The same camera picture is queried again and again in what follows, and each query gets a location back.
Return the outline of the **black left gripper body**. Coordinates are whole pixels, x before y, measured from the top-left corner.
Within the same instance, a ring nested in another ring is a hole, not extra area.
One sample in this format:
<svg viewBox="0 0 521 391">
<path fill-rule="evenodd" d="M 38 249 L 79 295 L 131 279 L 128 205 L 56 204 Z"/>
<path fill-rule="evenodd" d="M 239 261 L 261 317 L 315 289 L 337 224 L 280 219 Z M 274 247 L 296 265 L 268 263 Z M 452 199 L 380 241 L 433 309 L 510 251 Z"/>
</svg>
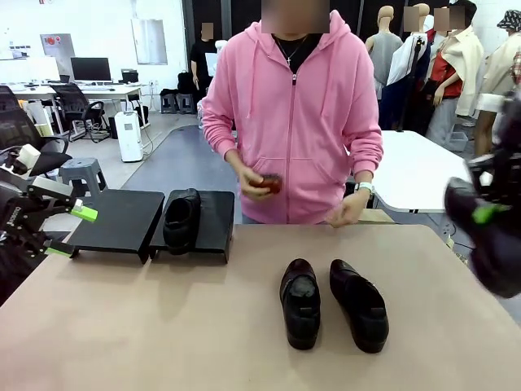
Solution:
<svg viewBox="0 0 521 391">
<path fill-rule="evenodd" d="M 49 242 L 41 231 L 50 216 L 50 193 L 32 183 L 19 189 L 0 182 L 0 250 L 10 257 L 39 257 Z"/>
</svg>

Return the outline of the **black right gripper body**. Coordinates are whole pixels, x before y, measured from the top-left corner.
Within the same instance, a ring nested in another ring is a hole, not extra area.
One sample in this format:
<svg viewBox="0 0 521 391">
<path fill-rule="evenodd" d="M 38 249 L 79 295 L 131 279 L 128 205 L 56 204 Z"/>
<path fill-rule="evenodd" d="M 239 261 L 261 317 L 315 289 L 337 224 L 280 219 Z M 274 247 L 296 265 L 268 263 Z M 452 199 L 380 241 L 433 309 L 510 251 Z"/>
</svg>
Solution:
<svg viewBox="0 0 521 391">
<path fill-rule="evenodd" d="M 475 190 L 486 201 L 521 204 L 521 151 L 500 148 L 466 165 Z"/>
</svg>

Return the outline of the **black leather loafer shoe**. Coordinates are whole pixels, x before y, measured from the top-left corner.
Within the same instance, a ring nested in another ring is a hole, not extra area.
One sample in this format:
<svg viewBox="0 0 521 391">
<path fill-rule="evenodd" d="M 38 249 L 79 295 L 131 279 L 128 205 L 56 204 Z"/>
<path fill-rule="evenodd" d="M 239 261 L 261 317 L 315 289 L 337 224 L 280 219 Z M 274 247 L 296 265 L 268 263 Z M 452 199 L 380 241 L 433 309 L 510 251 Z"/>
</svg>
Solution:
<svg viewBox="0 0 521 391">
<path fill-rule="evenodd" d="M 188 188 L 176 195 L 164 214 L 163 238 L 173 255 L 190 252 L 199 233 L 201 197 L 194 188 Z"/>
<path fill-rule="evenodd" d="M 470 183 L 449 180 L 445 212 L 474 244 L 470 264 L 475 276 L 490 293 L 512 298 L 521 294 L 521 209 L 509 206 L 490 223 L 475 223 L 472 213 L 484 204 L 494 203 L 479 197 Z"/>
<path fill-rule="evenodd" d="M 279 297 L 288 343 L 294 349 L 312 349 L 321 324 L 321 297 L 308 261 L 297 258 L 287 266 Z"/>
<path fill-rule="evenodd" d="M 361 351 L 377 354 L 386 344 L 389 322 L 378 289 L 341 259 L 331 262 L 330 289 L 347 315 L 352 338 Z"/>
</svg>

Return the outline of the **brown wooden shoe brush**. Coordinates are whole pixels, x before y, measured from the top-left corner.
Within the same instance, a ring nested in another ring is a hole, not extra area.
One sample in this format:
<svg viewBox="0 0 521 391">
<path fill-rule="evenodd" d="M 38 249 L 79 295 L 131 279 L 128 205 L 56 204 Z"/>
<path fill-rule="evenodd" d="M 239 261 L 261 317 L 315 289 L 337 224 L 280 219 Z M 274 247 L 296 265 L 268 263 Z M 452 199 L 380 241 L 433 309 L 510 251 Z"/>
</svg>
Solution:
<svg viewBox="0 0 521 391">
<path fill-rule="evenodd" d="M 268 188 L 270 194 L 278 194 L 282 189 L 282 178 L 277 174 L 264 174 L 260 182 L 254 182 L 254 187 Z"/>
</svg>

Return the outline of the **person's right forearm pink sleeve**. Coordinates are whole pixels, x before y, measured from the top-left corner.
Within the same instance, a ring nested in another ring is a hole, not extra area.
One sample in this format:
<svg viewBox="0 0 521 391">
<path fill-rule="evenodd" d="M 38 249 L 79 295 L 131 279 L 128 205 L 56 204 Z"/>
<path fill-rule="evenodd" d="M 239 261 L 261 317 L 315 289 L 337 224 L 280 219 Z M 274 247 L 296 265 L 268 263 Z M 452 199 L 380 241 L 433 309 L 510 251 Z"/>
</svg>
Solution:
<svg viewBox="0 0 521 391">
<path fill-rule="evenodd" d="M 204 113 L 204 136 L 212 147 L 234 169 L 244 167 L 243 163 L 243 120 L 232 120 L 225 114 L 213 111 Z"/>
</svg>

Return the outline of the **person's left forearm pink sleeve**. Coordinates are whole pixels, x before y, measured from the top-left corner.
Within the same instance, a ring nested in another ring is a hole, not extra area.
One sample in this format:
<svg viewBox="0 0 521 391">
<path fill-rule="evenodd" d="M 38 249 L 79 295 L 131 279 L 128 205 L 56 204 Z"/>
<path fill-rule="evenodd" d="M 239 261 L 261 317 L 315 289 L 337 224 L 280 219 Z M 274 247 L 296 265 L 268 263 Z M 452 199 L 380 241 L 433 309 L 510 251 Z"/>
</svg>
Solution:
<svg viewBox="0 0 521 391">
<path fill-rule="evenodd" d="M 383 158 L 383 136 L 379 129 L 358 133 L 350 144 L 355 182 L 372 183 Z"/>
</svg>

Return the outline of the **black metal shoe stand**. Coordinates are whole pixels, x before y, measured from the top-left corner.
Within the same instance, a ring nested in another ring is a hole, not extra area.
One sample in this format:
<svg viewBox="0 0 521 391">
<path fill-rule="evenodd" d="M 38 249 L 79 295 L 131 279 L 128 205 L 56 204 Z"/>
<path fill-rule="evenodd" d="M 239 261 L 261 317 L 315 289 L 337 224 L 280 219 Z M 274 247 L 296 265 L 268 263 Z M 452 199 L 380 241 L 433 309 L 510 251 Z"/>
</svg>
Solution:
<svg viewBox="0 0 521 391">
<path fill-rule="evenodd" d="M 74 255 L 81 250 L 126 253 L 146 263 L 163 207 L 162 192 L 103 191 L 94 203 L 98 211 L 96 220 L 81 222 L 68 238 L 68 244 L 74 247 Z"/>
<path fill-rule="evenodd" d="M 184 190 L 174 190 L 169 194 L 150 242 L 151 258 L 155 259 L 163 253 L 178 257 L 202 253 L 226 264 L 234 228 L 234 193 L 231 191 L 198 191 L 201 197 L 201 214 L 195 247 L 188 253 L 173 255 L 168 251 L 163 238 L 164 214 L 172 199 L 180 195 L 181 191 Z"/>
</svg>

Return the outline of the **person's left hand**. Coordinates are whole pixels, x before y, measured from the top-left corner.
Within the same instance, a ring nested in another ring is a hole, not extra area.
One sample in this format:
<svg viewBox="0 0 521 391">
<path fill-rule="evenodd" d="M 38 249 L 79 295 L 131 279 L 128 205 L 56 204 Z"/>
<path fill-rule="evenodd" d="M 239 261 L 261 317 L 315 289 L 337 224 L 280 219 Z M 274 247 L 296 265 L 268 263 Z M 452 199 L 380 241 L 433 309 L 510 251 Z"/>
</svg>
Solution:
<svg viewBox="0 0 521 391">
<path fill-rule="evenodd" d="M 362 188 L 346 196 L 342 202 L 326 216 L 326 223 L 334 228 L 357 223 L 363 210 L 366 208 L 370 195 L 371 193 L 368 189 Z"/>
</svg>

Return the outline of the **person's right hand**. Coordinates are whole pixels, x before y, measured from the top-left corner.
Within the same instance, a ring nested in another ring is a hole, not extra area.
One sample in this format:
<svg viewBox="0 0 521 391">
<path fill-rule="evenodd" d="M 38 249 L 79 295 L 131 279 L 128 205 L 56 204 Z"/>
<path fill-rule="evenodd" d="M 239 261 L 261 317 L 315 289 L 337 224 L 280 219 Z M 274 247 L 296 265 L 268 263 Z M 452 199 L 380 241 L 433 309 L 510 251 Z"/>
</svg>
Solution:
<svg viewBox="0 0 521 391">
<path fill-rule="evenodd" d="M 239 185 L 243 196 L 249 200 L 263 200 L 277 194 L 270 194 L 268 188 L 254 187 L 254 182 L 260 182 L 262 175 L 247 167 L 241 160 L 230 163 L 239 179 Z"/>
</svg>

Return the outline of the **grey plastic stool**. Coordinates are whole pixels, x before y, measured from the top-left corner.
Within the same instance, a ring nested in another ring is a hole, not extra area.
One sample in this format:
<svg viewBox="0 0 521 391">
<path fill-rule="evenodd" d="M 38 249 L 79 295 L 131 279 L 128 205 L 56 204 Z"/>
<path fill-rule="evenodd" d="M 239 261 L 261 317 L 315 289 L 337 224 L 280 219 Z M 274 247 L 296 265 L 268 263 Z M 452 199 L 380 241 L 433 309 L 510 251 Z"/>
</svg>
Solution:
<svg viewBox="0 0 521 391">
<path fill-rule="evenodd" d="M 62 182 L 72 186 L 76 197 L 97 198 L 107 188 L 101 166 L 95 158 L 72 158 L 59 168 Z"/>
</svg>

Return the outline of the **white storage bin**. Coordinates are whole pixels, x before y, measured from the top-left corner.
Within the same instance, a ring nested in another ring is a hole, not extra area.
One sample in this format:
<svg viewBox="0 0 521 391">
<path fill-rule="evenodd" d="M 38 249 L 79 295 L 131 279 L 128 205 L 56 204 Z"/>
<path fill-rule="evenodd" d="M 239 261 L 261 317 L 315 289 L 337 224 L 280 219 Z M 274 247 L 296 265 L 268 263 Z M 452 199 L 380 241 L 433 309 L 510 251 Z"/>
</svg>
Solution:
<svg viewBox="0 0 521 391">
<path fill-rule="evenodd" d="M 445 148 L 451 152 L 464 152 L 469 139 L 465 132 L 452 132 L 449 141 L 445 144 Z"/>
</svg>

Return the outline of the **black textured mat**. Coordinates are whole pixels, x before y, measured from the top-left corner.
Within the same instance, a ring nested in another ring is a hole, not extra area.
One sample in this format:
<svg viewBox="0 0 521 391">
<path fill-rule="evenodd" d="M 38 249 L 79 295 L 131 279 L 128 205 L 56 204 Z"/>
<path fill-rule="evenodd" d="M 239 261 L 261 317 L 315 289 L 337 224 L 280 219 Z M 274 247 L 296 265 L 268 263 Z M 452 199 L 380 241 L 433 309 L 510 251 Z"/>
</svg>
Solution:
<svg viewBox="0 0 521 391">
<path fill-rule="evenodd" d="M 24 258 L 0 246 L 0 306 L 43 262 L 45 255 Z"/>
</svg>

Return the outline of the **black mesh office chair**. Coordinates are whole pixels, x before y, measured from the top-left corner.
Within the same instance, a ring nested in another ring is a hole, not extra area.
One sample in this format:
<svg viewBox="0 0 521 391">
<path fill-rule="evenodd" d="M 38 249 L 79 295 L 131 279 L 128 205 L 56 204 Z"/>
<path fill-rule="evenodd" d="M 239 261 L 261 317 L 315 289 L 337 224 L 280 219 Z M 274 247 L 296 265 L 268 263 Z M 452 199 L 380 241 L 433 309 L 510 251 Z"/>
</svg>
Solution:
<svg viewBox="0 0 521 391">
<path fill-rule="evenodd" d="M 100 143 L 108 138 L 107 122 L 104 118 L 104 102 L 90 102 L 81 89 L 72 83 L 51 87 L 61 109 L 61 117 L 68 125 L 70 143 L 88 136 L 93 143 Z"/>
<path fill-rule="evenodd" d="M 0 86 L 0 151 L 25 144 L 32 145 L 41 153 L 31 172 L 32 176 L 47 175 L 72 159 L 67 153 L 68 141 L 55 135 L 40 135 L 12 90 Z"/>
</svg>

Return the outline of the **white rounded table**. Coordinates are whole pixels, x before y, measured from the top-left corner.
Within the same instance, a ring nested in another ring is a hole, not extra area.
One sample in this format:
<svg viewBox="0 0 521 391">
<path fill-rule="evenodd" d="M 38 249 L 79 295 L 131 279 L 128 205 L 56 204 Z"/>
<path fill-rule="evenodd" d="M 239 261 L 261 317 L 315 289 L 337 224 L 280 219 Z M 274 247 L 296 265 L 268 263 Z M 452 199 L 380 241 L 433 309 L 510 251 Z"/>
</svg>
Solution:
<svg viewBox="0 0 521 391">
<path fill-rule="evenodd" d="M 384 130 L 374 192 L 395 212 L 443 213 L 450 178 L 471 180 L 459 156 L 412 131 Z"/>
</svg>

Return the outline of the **white air purifier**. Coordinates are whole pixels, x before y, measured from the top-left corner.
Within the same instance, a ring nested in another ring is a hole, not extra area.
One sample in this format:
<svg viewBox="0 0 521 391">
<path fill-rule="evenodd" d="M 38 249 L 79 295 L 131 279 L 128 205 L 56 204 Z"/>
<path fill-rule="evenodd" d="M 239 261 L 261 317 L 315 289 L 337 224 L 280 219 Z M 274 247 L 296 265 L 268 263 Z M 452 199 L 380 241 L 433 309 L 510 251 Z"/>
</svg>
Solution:
<svg viewBox="0 0 521 391">
<path fill-rule="evenodd" d="M 138 162 L 143 159 L 143 146 L 138 114 L 118 112 L 114 116 L 121 160 L 124 163 Z"/>
</svg>

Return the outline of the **long white office desk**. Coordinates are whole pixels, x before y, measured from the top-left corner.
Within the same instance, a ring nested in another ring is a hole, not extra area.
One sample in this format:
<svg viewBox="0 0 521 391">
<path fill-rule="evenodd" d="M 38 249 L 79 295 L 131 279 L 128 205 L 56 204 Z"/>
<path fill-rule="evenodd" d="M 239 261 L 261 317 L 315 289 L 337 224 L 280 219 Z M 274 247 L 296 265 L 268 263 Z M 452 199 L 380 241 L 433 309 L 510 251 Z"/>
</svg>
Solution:
<svg viewBox="0 0 521 391">
<path fill-rule="evenodd" d="M 27 87 L 22 84 L 13 84 L 7 86 L 13 91 L 14 95 L 18 100 L 51 100 L 52 102 L 52 112 L 55 114 L 55 119 L 58 126 L 58 131 L 60 135 L 67 134 L 68 132 L 63 129 L 62 122 L 59 118 L 58 108 L 56 106 L 56 93 L 52 89 L 52 85 L 44 85 L 44 86 L 34 86 Z M 130 103 L 129 97 L 131 95 L 138 95 L 138 102 L 142 104 L 142 92 L 141 86 L 134 85 L 109 85 L 109 86 L 99 86 L 95 88 L 94 86 L 83 86 L 79 85 L 80 90 L 83 95 L 88 99 L 89 102 L 94 101 L 122 101 L 124 100 L 126 103 Z"/>
</svg>

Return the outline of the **mannequin in beige jacket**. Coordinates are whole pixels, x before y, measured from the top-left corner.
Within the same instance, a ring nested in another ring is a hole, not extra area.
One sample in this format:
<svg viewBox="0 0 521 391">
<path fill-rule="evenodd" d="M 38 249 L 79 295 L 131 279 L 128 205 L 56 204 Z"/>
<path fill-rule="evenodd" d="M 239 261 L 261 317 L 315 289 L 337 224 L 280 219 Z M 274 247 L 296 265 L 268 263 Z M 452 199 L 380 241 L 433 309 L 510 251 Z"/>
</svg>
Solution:
<svg viewBox="0 0 521 391">
<path fill-rule="evenodd" d="M 508 33 L 507 39 L 485 60 L 484 79 L 479 94 L 503 95 L 514 87 L 510 75 L 514 57 L 521 48 L 521 25 L 507 26 L 505 21 L 497 25 Z M 493 124 L 497 113 L 480 110 L 475 126 L 475 155 L 488 154 L 493 145 Z"/>
</svg>

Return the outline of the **tan cardboard box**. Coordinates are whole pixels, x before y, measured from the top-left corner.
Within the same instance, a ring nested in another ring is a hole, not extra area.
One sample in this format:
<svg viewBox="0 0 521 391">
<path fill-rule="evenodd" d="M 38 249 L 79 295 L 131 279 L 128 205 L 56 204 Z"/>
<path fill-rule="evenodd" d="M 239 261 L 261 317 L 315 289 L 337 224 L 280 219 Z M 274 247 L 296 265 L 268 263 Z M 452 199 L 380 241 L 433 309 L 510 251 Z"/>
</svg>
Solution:
<svg viewBox="0 0 521 391">
<path fill-rule="evenodd" d="M 359 217 L 360 224 L 395 224 L 396 222 L 382 209 L 364 209 Z"/>
</svg>

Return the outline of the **mannequin red top cream jacket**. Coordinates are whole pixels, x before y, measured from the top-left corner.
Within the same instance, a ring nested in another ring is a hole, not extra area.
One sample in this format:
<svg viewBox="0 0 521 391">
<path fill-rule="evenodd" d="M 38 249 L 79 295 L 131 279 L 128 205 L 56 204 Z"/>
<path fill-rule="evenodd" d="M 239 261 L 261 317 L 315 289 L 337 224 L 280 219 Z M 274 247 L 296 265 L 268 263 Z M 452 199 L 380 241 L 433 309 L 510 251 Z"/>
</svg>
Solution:
<svg viewBox="0 0 521 391">
<path fill-rule="evenodd" d="M 449 145 L 457 118 L 471 114 L 484 58 L 484 48 L 472 27 L 477 6 L 471 0 L 457 0 L 449 9 L 463 23 L 452 28 L 436 54 L 430 78 L 436 84 L 434 112 L 426 132 L 426 138 L 441 147 Z"/>
</svg>

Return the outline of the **black computer monitor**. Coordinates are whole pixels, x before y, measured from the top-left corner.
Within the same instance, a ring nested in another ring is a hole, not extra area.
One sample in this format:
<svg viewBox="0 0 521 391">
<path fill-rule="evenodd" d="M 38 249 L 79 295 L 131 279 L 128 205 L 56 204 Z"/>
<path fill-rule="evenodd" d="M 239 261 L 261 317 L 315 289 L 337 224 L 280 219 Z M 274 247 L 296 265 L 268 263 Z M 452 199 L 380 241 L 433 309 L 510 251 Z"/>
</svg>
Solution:
<svg viewBox="0 0 521 391">
<path fill-rule="evenodd" d="M 77 81 L 111 81 L 108 58 L 71 58 L 72 73 Z"/>
</svg>

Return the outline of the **mannequin in white navy jacket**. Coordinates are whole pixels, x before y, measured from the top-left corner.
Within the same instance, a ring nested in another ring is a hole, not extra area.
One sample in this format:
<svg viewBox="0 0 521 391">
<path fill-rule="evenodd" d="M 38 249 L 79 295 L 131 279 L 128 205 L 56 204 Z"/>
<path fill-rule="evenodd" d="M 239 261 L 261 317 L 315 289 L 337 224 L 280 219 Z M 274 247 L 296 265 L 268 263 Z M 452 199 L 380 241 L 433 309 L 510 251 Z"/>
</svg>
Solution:
<svg viewBox="0 0 521 391">
<path fill-rule="evenodd" d="M 426 76 L 431 45 L 425 31 L 425 20 L 430 14 L 430 7 L 426 3 L 418 3 L 404 9 L 404 31 L 409 36 L 403 45 L 394 52 L 387 85 L 383 88 L 379 104 L 379 125 L 382 130 L 395 130 L 400 118 L 401 103 L 404 96 L 405 78 L 409 74 L 414 56 L 414 34 L 422 33 L 427 38 L 427 44 L 420 53 L 416 69 L 415 89 Z"/>
</svg>

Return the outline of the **patterned bucket hat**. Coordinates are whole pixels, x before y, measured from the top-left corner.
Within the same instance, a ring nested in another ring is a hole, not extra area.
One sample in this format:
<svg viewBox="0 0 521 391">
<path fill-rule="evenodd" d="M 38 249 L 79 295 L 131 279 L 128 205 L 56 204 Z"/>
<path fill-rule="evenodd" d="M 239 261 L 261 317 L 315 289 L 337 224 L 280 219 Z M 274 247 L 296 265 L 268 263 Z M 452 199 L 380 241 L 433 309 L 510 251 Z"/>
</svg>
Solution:
<svg viewBox="0 0 521 391">
<path fill-rule="evenodd" d="M 521 11 L 508 10 L 497 24 L 500 29 L 521 32 Z"/>
</svg>

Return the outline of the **mannequin in grey tank top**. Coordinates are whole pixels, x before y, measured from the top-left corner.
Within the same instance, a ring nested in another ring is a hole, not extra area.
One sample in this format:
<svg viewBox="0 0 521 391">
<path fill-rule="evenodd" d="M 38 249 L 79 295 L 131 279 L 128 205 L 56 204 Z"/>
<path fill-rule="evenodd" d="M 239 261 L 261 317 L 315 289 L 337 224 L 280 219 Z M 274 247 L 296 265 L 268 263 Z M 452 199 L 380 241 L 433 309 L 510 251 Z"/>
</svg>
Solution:
<svg viewBox="0 0 521 391">
<path fill-rule="evenodd" d="M 393 54 L 403 45 L 403 41 L 390 30 L 393 19 L 394 8 L 381 7 L 377 18 L 379 31 L 366 40 L 366 49 L 374 65 L 374 88 L 378 100 L 387 85 Z"/>
</svg>

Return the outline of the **man in black clothes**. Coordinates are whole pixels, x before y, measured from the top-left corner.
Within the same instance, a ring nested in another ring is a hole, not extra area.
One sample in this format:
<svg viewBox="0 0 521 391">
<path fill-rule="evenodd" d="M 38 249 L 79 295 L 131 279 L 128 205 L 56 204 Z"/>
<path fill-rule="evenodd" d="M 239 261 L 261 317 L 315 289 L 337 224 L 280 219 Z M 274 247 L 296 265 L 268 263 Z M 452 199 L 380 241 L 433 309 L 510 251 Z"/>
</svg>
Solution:
<svg viewBox="0 0 521 391">
<path fill-rule="evenodd" d="M 217 53 L 214 40 L 214 25 L 211 22 L 201 24 L 200 39 L 194 43 L 190 50 L 190 72 L 195 86 L 193 94 L 195 103 L 198 103 L 206 94 L 212 77 L 208 72 L 206 54 Z"/>
</svg>

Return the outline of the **small white background robot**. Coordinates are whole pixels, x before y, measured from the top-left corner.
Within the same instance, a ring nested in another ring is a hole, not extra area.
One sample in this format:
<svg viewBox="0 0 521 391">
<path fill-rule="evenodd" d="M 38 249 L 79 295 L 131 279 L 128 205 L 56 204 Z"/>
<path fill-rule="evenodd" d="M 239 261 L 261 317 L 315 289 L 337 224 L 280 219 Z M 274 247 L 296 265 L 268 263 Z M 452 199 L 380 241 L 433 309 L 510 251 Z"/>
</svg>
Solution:
<svg viewBox="0 0 521 391">
<path fill-rule="evenodd" d="M 216 52 L 205 54 L 208 75 L 210 77 L 215 77 L 219 56 L 227 43 L 228 43 L 227 40 L 217 40 L 217 41 L 215 41 Z"/>
</svg>

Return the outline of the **person in pink hoodie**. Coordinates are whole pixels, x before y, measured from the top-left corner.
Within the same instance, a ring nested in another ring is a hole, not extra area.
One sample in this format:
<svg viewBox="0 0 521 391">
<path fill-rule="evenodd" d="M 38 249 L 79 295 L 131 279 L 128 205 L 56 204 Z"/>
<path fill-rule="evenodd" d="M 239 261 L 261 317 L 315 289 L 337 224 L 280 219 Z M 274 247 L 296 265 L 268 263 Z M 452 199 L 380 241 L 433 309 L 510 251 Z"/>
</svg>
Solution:
<svg viewBox="0 0 521 391">
<path fill-rule="evenodd" d="M 239 185 L 244 222 L 326 223 L 355 192 L 350 144 L 381 131 L 373 73 L 364 42 L 328 0 L 262 1 L 261 19 L 222 50 L 203 101 L 203 118 L 243 120 L 247 167 L 282 178 L 263 200 Z"/>
</svg>

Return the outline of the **white wall cabinet panel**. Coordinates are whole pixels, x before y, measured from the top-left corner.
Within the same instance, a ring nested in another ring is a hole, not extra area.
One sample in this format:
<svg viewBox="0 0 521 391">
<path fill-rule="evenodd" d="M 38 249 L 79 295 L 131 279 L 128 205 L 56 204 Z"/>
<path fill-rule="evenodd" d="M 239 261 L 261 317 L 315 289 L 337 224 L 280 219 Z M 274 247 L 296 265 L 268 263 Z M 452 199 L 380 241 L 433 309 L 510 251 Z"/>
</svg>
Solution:
<svg viewBox="0 0 521 391">
<path fill-rule="evenodd" d="M 168 57 L 163 20 L 132 19 L 131 25 L 137 63 L 166 65 Z"/>
</svg>

